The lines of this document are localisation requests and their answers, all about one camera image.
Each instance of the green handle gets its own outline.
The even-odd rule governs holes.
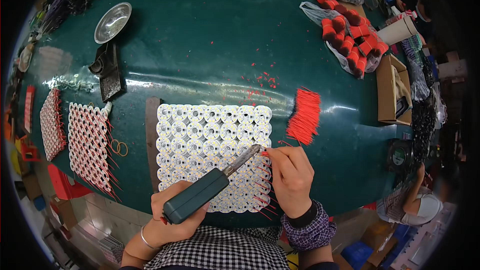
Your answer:
[[[213,168],[188,188],[175,195],[163,205],[163,216],[179,225],[192,216],[229,185],[229,179],[218,168]]]

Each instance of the metal bowl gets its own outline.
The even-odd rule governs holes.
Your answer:
[[[115,37],[127,24],[132,14],[132,5],[121,2],[109,9],[95,27],[93,38],[98,44],[104,44]]]

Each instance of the person in black shirt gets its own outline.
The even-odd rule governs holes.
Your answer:
[[[396,0],[396,6],[400,11],[411,10],[418,15],[415,26],[420,34],[423,45],[433,36],[432,12],[426,0]]]

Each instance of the wrist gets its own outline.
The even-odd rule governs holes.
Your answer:
[[[308,198],[308,200],[305,200],[304,202],[301,202],[301,203],[298,202],[295,205],[295,209],[286,211],[285,215],[290,219],[299,218],[310,209],[312,204],[313,204],[313,202],[310,198]]]
[[[153,248],[160,248],[168,243],[163,240],[162,234],[158,233],[160,224],[163,225],[163,223],[151,219],[143,229],[143,237],[145,238],[145,241]]]

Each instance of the green tabletop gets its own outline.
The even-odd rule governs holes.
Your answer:
[[[103,106],[98,79],[87,69],[99,46],[93,33],[100,17],[124,1],[131,3],[133,12],[115,41],[120,45],[127,87],[113,100],[109,116],[113,137],[129,147],[126,157],[113,157],[119,165],[113,175],[123,189],[115,191],[122,204],[151,212],[144,126],[148,97],[162,98],[168,104],[238,105],[247,100],[245,104],[267,105],[273,110],[270,138],[276,147],[282,139],[296,145],[285,138],[285,129],[301,85],[321,95],[319,135],[304,147],[315,169],[311,197],[329,215],[338,215],[392,189],[394,176],[386,171],[387,140],[396,137],[397,126],[377,121],[375,73],[357,80],[345,72],[322,41],[321,28],[299,9],[302,1],[314,0],[95,0],[84,14],[71,15],[37,44],[25,75],[20,111],[27,86],[35,86],[31,138],[41,152],[38,116],[55,75],[72,79],[78,74],[77,81],[94,84],[90,92],[61,88],[65,124],[70,102]],[[382,20],[376,11],[367,14],[374,25]],[[254,78],[264,72],[275,78],[276,88],[256,82]],[[251,97],[253,101],[242,92],[249,87],[260,91]],[[68,148],[52,162],[73,177]],[[279,217],[266,213],[273,221],[260,213],[216,212],[207,214],[204,223],[225,227],[279,224]]]

